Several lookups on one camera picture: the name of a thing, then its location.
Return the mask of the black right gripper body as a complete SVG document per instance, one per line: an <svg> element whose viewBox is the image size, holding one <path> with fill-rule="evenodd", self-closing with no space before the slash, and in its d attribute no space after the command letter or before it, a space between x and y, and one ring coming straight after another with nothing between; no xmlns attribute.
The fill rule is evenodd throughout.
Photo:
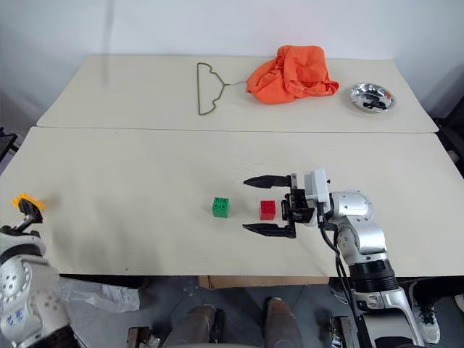
<svg viewBox="0 0 464 348"><path fill-rule="evenodd" d="M314 215L314 208L309 207L305 190L291 188L281 201L282 219L289 223L309 223Z"/></svg>

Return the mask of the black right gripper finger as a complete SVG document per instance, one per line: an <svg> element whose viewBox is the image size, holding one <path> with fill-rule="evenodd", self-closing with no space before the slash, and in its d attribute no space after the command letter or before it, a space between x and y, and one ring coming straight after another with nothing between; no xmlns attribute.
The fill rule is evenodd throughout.
<svg viewBox="0 0 464 348"><path fill-rule="evenodd" d="M288 239L296 238L296 228L294 225L289 224L284 227L280 227L277 224L269 223L253 223L253 224L243 224L243 228L248 231L257 233L262 236L268 237L282 237Z"/></svg>
<svg viewBox="0 0 464 348"><path fill-rule="evenodd" d="M243 181L244 185L257 187L260 189L271 189L272 187L297 188L297 178L295 175L261 175Z"/></svg>

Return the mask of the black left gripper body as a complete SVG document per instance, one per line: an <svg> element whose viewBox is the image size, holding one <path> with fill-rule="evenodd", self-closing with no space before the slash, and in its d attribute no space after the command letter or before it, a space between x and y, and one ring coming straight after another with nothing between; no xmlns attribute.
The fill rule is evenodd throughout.
<svg viewBox="0 0 464 348"><path fill-rule="evenodd" d="M41 237L38 231L31 231L30 233L26 233L24 231L18 231L16 228L12 228L9 225L3 225L1 227L1 233L8 236L35 236L37 238Z"/></svg>

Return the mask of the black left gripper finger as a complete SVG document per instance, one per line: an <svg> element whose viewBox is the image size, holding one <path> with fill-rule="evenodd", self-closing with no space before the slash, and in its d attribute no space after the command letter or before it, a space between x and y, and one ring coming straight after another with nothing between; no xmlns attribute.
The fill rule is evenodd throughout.
<svg viewBox="0 0 464 348"><path fill-rule="evenodd" d="M39 208L30 200L21 198L18 203L19 210L25 216L22 222L14 227L15 231L24 231L32 224L42 224L43 217Z"/></svg>

